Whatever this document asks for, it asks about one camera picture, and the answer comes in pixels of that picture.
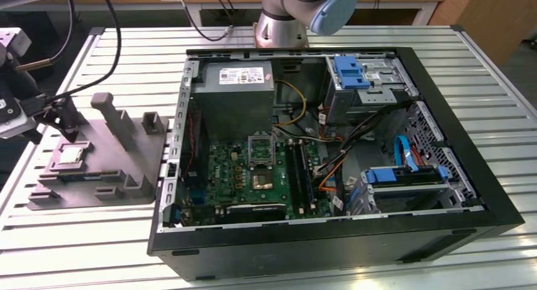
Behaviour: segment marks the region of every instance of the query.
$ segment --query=orange wire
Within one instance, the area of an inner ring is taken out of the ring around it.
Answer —
[[[333,187],[322,187],[318,191],[337,191]]]
[[[419,153],[418,153],[418,150],[415,149],[415,147],[410,147],[410,151],[411,151],[413,156],[415,157],[415,160],[418,161],[418,165],[423,165],[423,161],[421,159],[421,156],[419,156]]]
[[[326,177],[323,178],[321,184],[318,185],[318,190],[322,191],[322,188],[329,188],[325,187],[326,181],[329,179],[329,177],[334,174],[335,170],[338,169],[338,167],[341,166],[341,164],[343,164],[343,161],[346,159],[346,156],[339,160],[339,162],[337,163],[337,165],[331,168],[330,172],[327,173]]]
[[[323,130],[325,130],[325,125],[322,125],[321,128],[318,129],[318,136],[319,136],[319,138],[321,138],[322,140],[330,140],[331,138],[325,137],[325,135],[323,135]],[[335,136],[335,140],[339,141],[339,142],[343,142],[343,141],[345,141],[343,138],[339,137],[339,136]]]

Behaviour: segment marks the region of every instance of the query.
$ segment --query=cpu socket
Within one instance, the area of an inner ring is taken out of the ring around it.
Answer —
[[[251,189],[254,191],[273,188],[273,178],[270,169],[254,169],[250,172]]]

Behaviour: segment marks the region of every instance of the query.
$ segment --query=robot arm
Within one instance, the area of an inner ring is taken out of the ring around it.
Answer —
[[[262,48],[305,47],[305,26],[331,35],[345,25],[357,0],[262,0],[255,44]]]

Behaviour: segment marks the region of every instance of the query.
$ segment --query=slotted table surface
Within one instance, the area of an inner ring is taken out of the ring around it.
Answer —
[[[221,31],[205,28],[211,36]],[[89,107],[94,92],[113,93],[115,107],[126,109],[130,117],[158,111],[171,118],[185,50],[253,47],[249,27],[235,28],[219,43],[201,39],[190,28],[129,28],[122,34],[114,75],[74,98],[89,119],[98,118]],[[40,128],[42,143],[28,145],[0,193],[0,289],[490,289],[537,285],[535,110],[467,35],[443,26],[351,26],[330,37],[310,33],[309,43],[313,47],[413,47],[526,223],[425,264],[187,284],[158,258],[146,255],[153,204],[26,209],[28,194],[58,139],[54,130]],[[87,37],[61,91],[106,73],[114,45],[113,29]]]

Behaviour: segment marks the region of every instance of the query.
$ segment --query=green circuit board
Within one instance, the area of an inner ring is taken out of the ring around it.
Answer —
[[[250,167],[247,164],[247,143],[214,144],[209,147],[209,184],[205,191],[206,206],[225,206],[235,204],[285,204],[286,219],[319,218],[329,216],[327,199],[317,199],[314,209],[298,213],[291,204],[285,146],[283,142],[274,143],[274,165],[271,167]],[[270,146],[253,147],[253,152],[261,157],[269,155],[261,149]],[[314,143],[303,145],[307,166],[319,164],[317,146]],[[199,225],[209,225],[209,213],[198,214]]]

